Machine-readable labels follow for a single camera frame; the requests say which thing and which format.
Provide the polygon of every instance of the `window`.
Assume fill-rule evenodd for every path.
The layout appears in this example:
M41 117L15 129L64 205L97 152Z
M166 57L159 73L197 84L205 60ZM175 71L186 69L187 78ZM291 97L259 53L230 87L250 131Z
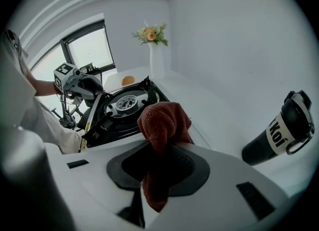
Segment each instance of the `window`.
M32 74L38 80L54 81L53 71L62 63L66 62L60 44L53 47L32 68Z
M72 59L77 67L93 63L95 67L113 64L105 30L99 29L69 43Z
M108 76L117 73L113 62L104 21L81 28L60 40L54 47L45 53L40 60L31 68L32 74L38 80L53 81L53 71L62 63L67 62L78 68L93 63L94 67L102 71L102 82L105 83ZM62 116L62 108L59 98L54 96L39 97L39 100L51 110L56 108ZM87 107L84 103L79 107L84 112Z
M104 21L84 27L60 41L66 62L78 68L93 63L102 72L115 68Z

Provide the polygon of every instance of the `window frame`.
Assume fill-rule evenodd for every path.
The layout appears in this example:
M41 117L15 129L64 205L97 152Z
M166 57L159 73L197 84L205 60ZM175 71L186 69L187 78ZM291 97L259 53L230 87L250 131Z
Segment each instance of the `window frame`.
M96 23L90 24L88 26L85 26L85 27L83 27L83 28L81 28L81 29L69 34L68 36L64 37L63 39L61 39L59 42L54 44L48 51L46 51L39 58L38 61L36 61L36 63L32 66L30 71L32 71L39 63L41 63L43 58L47 54L49 54L54 48L56 48L59 45L61 45L62 52L64 54L64 58L65 58L66 62L69 63L69 64L72 64L72 65L75 65L75 63L73 61L73 58L72 58L72 55L71 55L71 51L69 49L69 44L72 43L73 41L75 41L75 40L77 40L77 39L89 34L89 33L95 32L95 31L100 30L100 29L104 29L104 31L105 31L106 40L107 40L109 51L110 51L111 58L112 58L112 64L106 65L106 66L103 66L103 67L98 67L98 68L101 70L102 73L106 72L106 71L109 71L109 70L112 70L112 69L115 69L116 66L114 64L114 59L113 59L112 51L111 51L111 48L110 48L110 43L109 43L108 35L107 35L107 32L106 32L105 23L104 23L104 20L102 20L102 21L98 21Z

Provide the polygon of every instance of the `bottle handle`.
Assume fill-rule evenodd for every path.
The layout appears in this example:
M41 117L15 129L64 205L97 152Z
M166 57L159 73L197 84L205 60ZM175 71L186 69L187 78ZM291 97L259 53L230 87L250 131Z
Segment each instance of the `bottle handle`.
M295 149L295 150L293 150L293 151L290 151L290 149L294 146L293 144L289 144L288 146L287 146L287 148L286 148L286 153L288 154L288 155L293 155L293 154L295 154L297 151L299 151L299 150L301 150L309 141L310 141L310 139L311 138L307 138L305 141L304 141L304 143L298 148L298 149Z

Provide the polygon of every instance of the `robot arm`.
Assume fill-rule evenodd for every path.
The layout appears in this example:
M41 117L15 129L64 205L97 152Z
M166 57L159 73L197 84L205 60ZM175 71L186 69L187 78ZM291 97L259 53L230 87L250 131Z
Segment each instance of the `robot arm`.
M54 83L73 104L94 100L97 92L103 91L102 83L93 75L84 74L75 65L63 63L54 70Z

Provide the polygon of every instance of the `orange flower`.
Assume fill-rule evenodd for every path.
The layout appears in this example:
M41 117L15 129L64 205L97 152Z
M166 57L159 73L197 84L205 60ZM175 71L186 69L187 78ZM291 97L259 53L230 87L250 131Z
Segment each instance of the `orange flower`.
M155 38L156 38L156 34L154 34L153 32L148 33L148 40L149 41L154 41Z

